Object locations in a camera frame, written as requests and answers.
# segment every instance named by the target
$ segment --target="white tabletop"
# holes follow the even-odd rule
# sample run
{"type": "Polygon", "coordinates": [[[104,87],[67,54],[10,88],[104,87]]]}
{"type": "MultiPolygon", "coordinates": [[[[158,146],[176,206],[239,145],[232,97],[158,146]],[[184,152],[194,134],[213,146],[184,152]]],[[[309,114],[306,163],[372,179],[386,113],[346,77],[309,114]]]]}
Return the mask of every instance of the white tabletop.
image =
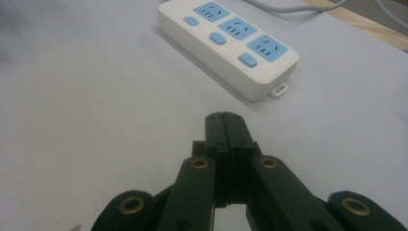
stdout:
{"type": "MultiPolygon", "coordinates": [[[[282,98],[247,101],[167,38],[159,0],[0,3],[1,231],[90,230],[117,194],[171,185],[223,111],[316,196],[354,191],[408,226],[408,55],[324,13],[218,2],[299,53],[282,98]]],[[[216,214],[249,230],[243,206],[216,214]]]]}

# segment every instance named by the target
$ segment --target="electrical outlet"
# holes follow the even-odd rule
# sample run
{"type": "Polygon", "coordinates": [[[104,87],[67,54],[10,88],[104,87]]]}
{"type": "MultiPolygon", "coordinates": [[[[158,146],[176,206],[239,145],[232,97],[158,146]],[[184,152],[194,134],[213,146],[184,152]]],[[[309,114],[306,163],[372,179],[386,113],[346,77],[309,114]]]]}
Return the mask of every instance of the electrical outlet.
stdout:
{"type": "Polygon", "coordinates": [[[269,62],[274,62],[288,51],[286,46],[267,35],[256,38],[247,46],[269,62]]]}
{"type": "Polygon", "coordinates": [[[242,40],[258,31],[244,20],[234,17],[218,26],[234,39],[242,40]]]}
{"type": "Polygon", "coordinates": [[[194,11],[211,22],[215,22],[230,14],[230,12],[215,2],[204,4],[201,7],[195,8],[194,11]]]}
{"type": "Polygon", "coordinates": [[[288,89],[298,54],[215,0],[165,1],[158,10],[160,29],[247,99],[288,89]]]}

